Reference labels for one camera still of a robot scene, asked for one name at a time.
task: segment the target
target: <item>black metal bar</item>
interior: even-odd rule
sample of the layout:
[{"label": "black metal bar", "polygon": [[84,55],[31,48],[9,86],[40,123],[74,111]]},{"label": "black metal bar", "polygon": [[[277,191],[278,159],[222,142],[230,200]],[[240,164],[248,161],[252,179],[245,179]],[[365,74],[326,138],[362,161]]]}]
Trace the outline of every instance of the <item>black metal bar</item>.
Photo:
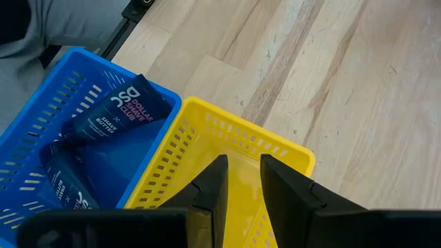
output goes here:
[{"label": "black metal bar", "polygon": [[131,0],[121,13],[123,20],[100,49],[99,56],[111,61],[153,3],[154,0]]}]

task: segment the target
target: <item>plastic basket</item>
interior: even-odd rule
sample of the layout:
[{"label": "plastic basket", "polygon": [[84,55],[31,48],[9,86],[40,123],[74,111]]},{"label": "plastic basket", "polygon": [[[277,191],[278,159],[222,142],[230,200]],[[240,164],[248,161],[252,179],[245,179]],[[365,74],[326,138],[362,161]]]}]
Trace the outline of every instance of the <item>plastic basket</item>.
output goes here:
[{"label": "plastic basket", "polygon": [[[60,207],[40,165],[40,148],[59,138],[62,122],[134,76],[80,48],[71,49],[59,61],[0,138],[0,247],[13,247],[17,227],[26,217]],[[152,85],[173,107],[168,119],[122,134],[116,143],[108,141],[81,150],[91,167],[91,177],[107,180],[104,183],[107,190],[95,189],[97,197],[107,199],[117,195],[107,206],[125,205],[181,107],[177,94]]]},{"label": "plastic basket", "polygon": [[219,154],[226,154],[229,164],[224,247],[276,247],[263,201],[260,155],[271,154],[306,176],[314,168],[314,155],[196,97],[184,100],[125,207],[158,207]]}]

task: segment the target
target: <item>yellow plastic basket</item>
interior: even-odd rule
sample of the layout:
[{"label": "yellow plastic basket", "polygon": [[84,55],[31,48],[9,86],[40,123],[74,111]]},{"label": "yellow plastic basket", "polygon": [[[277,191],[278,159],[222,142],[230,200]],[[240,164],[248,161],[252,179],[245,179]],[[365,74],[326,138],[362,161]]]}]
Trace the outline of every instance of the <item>yellow plastic basket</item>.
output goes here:
[{"label": "yellow plastic basket", "polygon": [[156,208],[218,155],[228,156],[224,247],[277,247],[260,183],[260,155],[271,154],[311,176],[308,149],[196,97],[183,106],[130,196],[126,208]]}]

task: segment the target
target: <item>wooden floor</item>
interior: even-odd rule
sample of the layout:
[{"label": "wooden floor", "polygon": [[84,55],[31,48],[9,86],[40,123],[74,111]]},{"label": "wooden floor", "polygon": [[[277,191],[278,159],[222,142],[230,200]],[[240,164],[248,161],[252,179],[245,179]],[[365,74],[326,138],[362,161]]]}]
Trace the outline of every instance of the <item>wooden floor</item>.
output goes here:
[{"label": "wooden floor", "polygon": [[316,155],[369,208],[441,208],[441,1],[156,0],[114,62]]}]

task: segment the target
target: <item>shave butter package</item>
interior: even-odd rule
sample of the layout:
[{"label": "shave butter package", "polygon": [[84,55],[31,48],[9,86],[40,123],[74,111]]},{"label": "shave butter package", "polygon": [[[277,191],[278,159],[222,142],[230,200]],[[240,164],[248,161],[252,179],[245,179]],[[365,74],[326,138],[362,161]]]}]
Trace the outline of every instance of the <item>shave butter package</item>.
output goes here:
[{"label": "shave butter package", "polygon": [[98,209],[89,179],[78,152],[63,142],[40,150],[46,176],[64,209]]},{"label": "shave butter package", "polygon": [[140,74],[64,123],[61,133],[67,142],[84,146],[167,118],[171,111],[170,104]]}]

